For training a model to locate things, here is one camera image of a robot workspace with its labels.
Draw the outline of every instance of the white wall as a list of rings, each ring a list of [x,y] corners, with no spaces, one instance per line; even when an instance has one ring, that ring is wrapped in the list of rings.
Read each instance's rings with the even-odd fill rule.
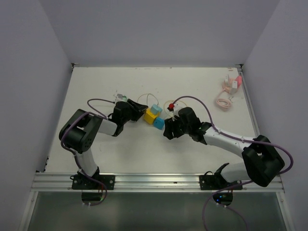
[[[298,231],[308,225],[307,10],[307,0],[281,0],[244,65],[260,131],[295,160],[282,179]]]
[[[0,1],[0,230],[18,228],[71,76],[37,0]]]
[[[279,0],[40,0],[83,66],[242,64]]]

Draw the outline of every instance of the cyan cube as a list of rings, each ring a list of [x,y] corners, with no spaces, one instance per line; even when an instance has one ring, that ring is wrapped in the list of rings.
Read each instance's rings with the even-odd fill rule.
[[[154,120],[154,123],[153,123],[153,126],[158,128],[158,129],[163,129],[165,125],[165,121],[162,119],[162,118],[159,118],[157,117],[155,120]]]
[[[153,115],[160,115],[160,113],[162,112],[162,108],[159,107],[158,105],[156,104],[153,104],[150,111]]]

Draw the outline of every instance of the glass panel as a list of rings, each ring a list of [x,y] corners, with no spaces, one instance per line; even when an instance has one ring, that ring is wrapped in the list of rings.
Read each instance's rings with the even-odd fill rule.
[[[88,209],[78,192],[40,192],[29,231],[203,230],[201,211],[209,193],[119,193]],[[250,231],[285,231],[276,193],[234,193],[230,205]],[[244,231],[234,212],[211,200],[205,211],[210,231]]]

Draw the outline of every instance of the purple cable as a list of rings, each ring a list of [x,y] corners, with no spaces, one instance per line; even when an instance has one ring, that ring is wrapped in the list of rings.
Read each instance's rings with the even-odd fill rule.
[[[65,138],[67,137],[67,135],[68,135],[68,133],[70,132],[70,130],[72,130],[72,128],[73,128],[82,118],[84,118],[84,117],[87,116],[87,115],[93,115],[93,116],[95,116],[95,114],[92,113],[92,112],[85,112],[85,113],[82,114],[78,119],[76,119],[76,120],[72,123],[72,125],[65,131],[64,135],[62,136],[62,139],[61,139],[61,146],[62,146],[65,150],[68,150],[69,152],[71,152],[71,153],[74,155],[74,159],[75,159],[76,165],[78,166],[79,169],[81,169],[81,172],[83,173],[83,175],[84,175],[86,178],[88,178],[89,180],[91,180],[91,181],[93,181],[93,182],[95,182],[95,183],[100,184],[100,185],[105,189],[106,193],[105,193],[103,199],[101,199],[99,202],[90,204],[90,206],[95,206],[95,205],[99,205],[100,203],[102,203],[102,202],[105,200],[105,198],[106,198],[106,196],[107,196],[107,187],[106,187],[102,182],[100,182],[100,181],[98,181],[98,180],[93,179],[92,177],[90,177],[90,176],[81,168],[80,163],[79,163],[79,161],[78,161],[78,159],[77,159],[77,154],[76,154],[76,152],[73,151],[73,150],[71,150],[71,149],[69,149],[69,148],[67,148],[67,147],[64,145],[64,140],[65,140]]]
[[[203,105],[203,107],[206,109],[207,113],[208,113],[208,117],[210,118],[210,122],[211,122],[211,125],[213,127],[213,129],[216,131],[216,132],[219,132],[219,130],[215,127],[214,125],[214,122],[213,122],[213,119],[212,119],[212,116],[210,114],[210,111],[209,109],[207,108],[207,106],[201,101],[199,100],[198,98],[196,97],[193,97],[193,96],[189,96],[189,95],[185,95],[185,96],[181,96],[179,98],[177,98],[173,103],[175,103],[176,101],[182,99],[182,98],[191,98],[191,99],[194,99],[194,100],[197,100],[199,103],[201,103]],[[242,140],[240,138],[237,138],[235,136],[232,136],[232,135],[229,135],[227,133],[224,133],[224,132],[220,132],[221,135],[225,136],[225,137],[228,137],[228,138],[231,138],[231,139],[234,139],[236,141],[244,141],[244,142],[247,142],[247,143],[257,143],[257,144],[262,144],[262,145],[268,145],[268,146],[272,146],[272,147],[275,147],[275,148],[278,148],[282,151],[284,151],[288,157],[290,158],[290,165],[289,167],[287,167],[285,170],[279,172],[278,174],[282,174],[282,173],[286,173],[287,171],[289,171],[292,167],[293,167],[293,164],[294,164],[294,160],[293,160],[293,157],[292,155],[284,148],[282,148],[281,146],[277,145],[277,144],[274,144],[274,143],[268,143],[268,142],[262,142],[262,141],[250,141],[250,140]]]
[[[214,129],[216,132],[219,132],[219,130],[218,130],[218,129],[215,127],[215,125],[214,125],[213,118],[212,118],[212,115],[211,115],[209,109],[208,109],[207,106],[206,106],[201,100],[199,100],[198,98],[196,98],[196,97],[194,97],[194,96],[190,96],[190,95],[184,95],[184,96],[181,96],[181,97],[177,98],[173,103],[175,103],[176,101],[178,101],[178,100],[180,100],[180,99],[183,99],[183,98],[191,98],[191,99],[197,100],[199,103],[201,103],[201,104],[203,105],[203,107],[204,107],[204,108],[206,109],[206,111],[207,111],[207,114],[208,114],[208,117],[209,117],[209,119],[210,119],[210,122],[211,122],[211,125],[212,125],[213,129]],[[279,172],[278,174],[286,173],[287,171],[289,171],[289,170],[293,167],[294,160],[293,160],[292,155],[291,155],[286,149],[282,148],[281,146],[279,146],[279,145],[277,145],[277,144],[268,143],[268,142],[262,142],[262,141],[242,140],[242,139],[240,139],[240,138],[237,138],[237,137],[235,137],[235,136],[229,135],[229,134],[224,133],[224,132],[221,132],[221,131],[220,131],[219,133],[220,133],[221,135],[225,136],[225,137],[234,139],[234,140],[236,140],[236,141],[244,141],[244,142],[247,142],[247,143],[257,143],[257,144],[262,144],[262,145],[268,145],[268,146],[272,146],[272,147],[275,147],[275,148],[278,148],[278,149],[284,151],[284,152],[288,155],[288,157],[290,158],[290,165],[289,165],[289,167],[287,167],[285,170]],[[249,183],[251,183],[251,182],[252,182],[252,180],[251,180],[251,181],[244,182],[244,183],[232,185],[232,186],[229,186],[229,187],[224,188],[224,189],[220,189],[220,190],[216,191],[215,193],[213,193],[212,196],[215,195],[215,194],[217,194],[217,193],[220,193],[220,192],[222,192],[222,191],[224,191],[224,190],[230,190],[230,189],[233,189],[233,188],[238,187],[238,186],[242,186],[242,185],[249,184]],[[205,208],[206,208],[208,202],[210,201],[210,199],[212,198],[212,196],[210,196],[210,197],[206,200],[205,204],[203,205],[203,209],[202,209],[202,221],[203,221],[203,226],[204,226],[205,230],[208,230],[207,225],[206,225],[206,223],[205,223]],[[244,223],[245,223],[245,226],[246,226],[246,230],[248,230],[248,225],[247,225],[245,219],[243,218],[243,216],[242,216],[239,212],[235,211],[234,209],[232,209],[232,208],[230,208],[230,207],[228,207],[228,209],[232,210],[233,212],[235,212],[237,215],[239,215],[239,216],[243,219],[243,221],[244,221]]]
[[[112,101],[110,101],[110,100],[104,100],[104,99],[89,99],[88,101],[87,101],[87,105],[91,108],[91,109],[93,109],[94,111],[96,111],[97,113],[99,113],[99,114],[101,114],[102,115],[102,117],[104,117],[104,118],[107,118],[107,116],[105,115],[105,114],[103,114],[103,113],[101,113],[99,110],[97,110],[96,108],[94,108],[92,105],[90,105],[90,102],[91,101],[94,101],[94,100],[99,100],[99,101],[104,101],[104,102],[108,102],[108,103],[115,103],[115,102],[112,102]]]
[[[233,189],[233,188],[238,187],[238,186],[250,184],[250,183],[252,183],[252,182],[253,182],[253,181],[250,180],[250,181],[247,181],[247,182],[244,182],[244,183],[235,184],[235,185],[226,187],[226,188],[224,188],[224,189],[220,189],[220,190],[214,192],[214,193],[206,200],[206,202],[204,203],[203,208],[202,208],[202,221],[203,221],[203,226],[204,226],[205,230],[208,230],[208,227],[207,227],[206,222],[205,222],[205,208],[206,208],[208,202],[210,201],[210,199],[212,198],[212,196],[214,196],[214,195],[216,195],[217,193],[220,193],[220,192],[222,192],[222,191],[230,190],[230,189]],[[240,216],[240,217],[242,218],[242,220],[244,221],[244,223],[245,223],[246,230],[248,230],[247,222],[245,221],[245,219],[244,219],[244,217],[242,216],[242,214],[240,214],[238,211],[236,211],[235,209],[233,209],[233,208],[231,208],[231,207],[227,207],[227,209],[233,211],[233,212],[236,213],[238,216]]]

